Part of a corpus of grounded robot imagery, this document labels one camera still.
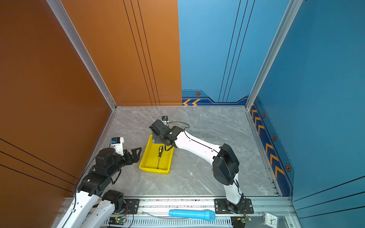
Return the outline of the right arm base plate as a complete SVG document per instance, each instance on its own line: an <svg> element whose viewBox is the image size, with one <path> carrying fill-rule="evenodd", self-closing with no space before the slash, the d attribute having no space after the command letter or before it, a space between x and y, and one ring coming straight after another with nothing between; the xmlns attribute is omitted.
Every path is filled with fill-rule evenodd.
<svg viewBox="0 0 365 228"><path fill-rule="evenodd" d="M254 209L251 199L241 198L238 204L233 204L226 199L214 199L216 214L253 214Z"/></svg>

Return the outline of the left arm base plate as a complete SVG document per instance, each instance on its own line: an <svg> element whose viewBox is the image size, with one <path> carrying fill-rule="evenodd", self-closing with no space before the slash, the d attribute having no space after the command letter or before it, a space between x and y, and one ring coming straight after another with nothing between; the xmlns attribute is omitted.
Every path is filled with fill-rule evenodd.
<svg viewBox="0 0 365 228"><path fill-rule="evenodd" d="M139 209L139 199L124 199L124 206L121 209L117 209L114 211L113 214L115 215L136 215Z"/></svg>

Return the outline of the black yellow screwdriver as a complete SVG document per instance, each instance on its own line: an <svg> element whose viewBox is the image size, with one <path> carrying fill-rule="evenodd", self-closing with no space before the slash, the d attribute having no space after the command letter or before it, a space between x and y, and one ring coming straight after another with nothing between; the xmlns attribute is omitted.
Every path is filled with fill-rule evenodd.
<svg viewBox="0 0 365 228"><path fill-rule="evenodd" d="M164 151L164 146L162 146L162 145L161 145L161 146L159 147L157 169L159 169L159 164L160 164L160 160L161 160L161 157L162 157L163 151Z"/></svg>

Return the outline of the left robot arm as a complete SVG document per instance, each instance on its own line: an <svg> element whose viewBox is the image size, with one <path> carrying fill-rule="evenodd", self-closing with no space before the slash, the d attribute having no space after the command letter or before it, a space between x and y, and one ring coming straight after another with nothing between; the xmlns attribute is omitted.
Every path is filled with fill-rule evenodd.
<svg viewBox="0 0 365 228"><path fill-rule="evenodd" d="M74 200L57 225L59 228L100 228L104 225L124 225L127 216L138 213L139 199L125 199L123 193L108 190L115 184L112 177L122 168L137 163L142 149L118 154L113 148L104 148L96 156L95 165L81 180Z"/></svg>

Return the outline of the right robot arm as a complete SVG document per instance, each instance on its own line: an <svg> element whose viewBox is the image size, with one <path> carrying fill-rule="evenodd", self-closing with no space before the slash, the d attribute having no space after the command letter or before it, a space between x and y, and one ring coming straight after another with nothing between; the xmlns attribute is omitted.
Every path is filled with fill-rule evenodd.
<svg viewBox="0 0 365 228"><path fill-rule="evenodd" d="M212 166L214 178L224 186L225 204L229 212L245 213L244 196L238 178L240 162L231 146L208 143L189 134L185 128L170 128L162 120L156 120L149 129L165 146L186 150L207 161Z"/></svg>

